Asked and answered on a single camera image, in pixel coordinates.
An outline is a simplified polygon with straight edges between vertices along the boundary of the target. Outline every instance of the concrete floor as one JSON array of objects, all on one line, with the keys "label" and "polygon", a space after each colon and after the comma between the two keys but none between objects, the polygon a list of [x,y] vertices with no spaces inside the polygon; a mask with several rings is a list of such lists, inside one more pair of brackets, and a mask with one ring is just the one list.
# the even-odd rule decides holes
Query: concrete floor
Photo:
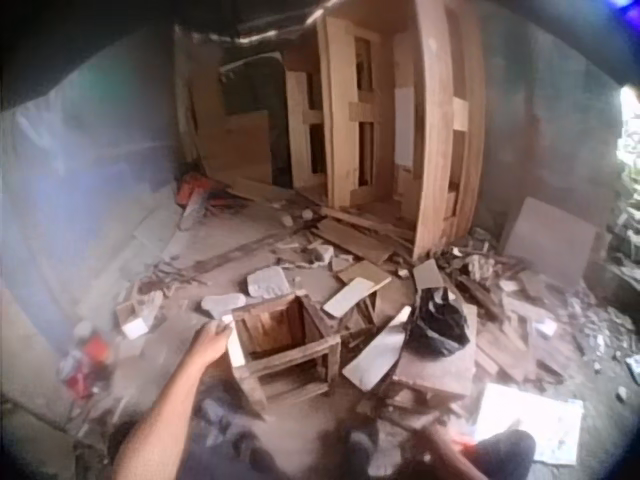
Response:
[{"label": "concrete floor", "polygon": [[[265,214],[260,207],[252,207],[252,210],[243,215],[206,219],[193,232],[179,235],[181,238],[178,240],[174,239],[170,249],[174,249],[172,255],[180,255],[178,262],[189,264],[279,228],[282,227],[276,215]],[[246,276],[258,268],[273,264],[275,259],[276,256],[270,250],[250,255],[204,275],[203,279],[209,285],[179,289],[165,302],[163,310],[166,322],[155,333],[147,336],[142,355],[122,362],[112,379],[114,398],[118,401],[127,398],[120,420],[137,416],[153,402],[188,347],[191,336],[206,321],[198,312],[199,300],[205,295],[245,291]],[[326,300],[339,286],[328,271],[298,270],[287,272],[287,276],[292,285],[306,288],[318,302]],[[568,326],[583,333],[594,328],[605,329],[609,332],[609,345],[605,354],[598,357],[603,367],[600,375],[593,372],[592,365],[596,357],[593,348],[589,346],[590,358],[577,358],[571,371],[567,373],[567,381],[562,385],[549,386],[544,393],[545,396],[557,399],[577,398],[585,404],[577,467],[536,464],[530,476],[532,479],[597,478],[624,448],[627,438],[637,425],[640,413],[640,388],[631,379],[626,366],[611,359],[615,350],[622,351],[623,357],[626,357],[634,348],[629,334],[624,331],[621,334],[621,327],[612,320],[603,320],[595,326],[587,322],[570,323]],[[15,345],[17,350],[14,348],[14,351],[20,350],[18,346]],[[44,349],[31,349],[28,364],[37,365],[39,361],[43,365],[51,364],[49,357],[50,353]],[[12,364],[18,371],[20,364]],[[35,391],[38,386],[30,378],[28,372],[22,377],[13,372],[12,382],[20,384],[15,387],[15,391]],[[55,378],[50,380],[51,382],[41,383],[51,384]],[[626,404],[615,399],[618,386],[626,387],[629,392]],[[533,387],[527,389],[539,393]],[[49,399],[49,402],[55,404],[59,401],[55,392],[51,395],[56,398]],[[277,463],[293,478],[335,478],[342,448],[337,427],[352,419],[353,408],[360,398],[361,394],[343,380],[329,396],[315,397],[296,405],[270,410],[266,422],[257,424],[255,430],[273,453]],[[19,432],[26,427],[18,423],[7,428]]]}]

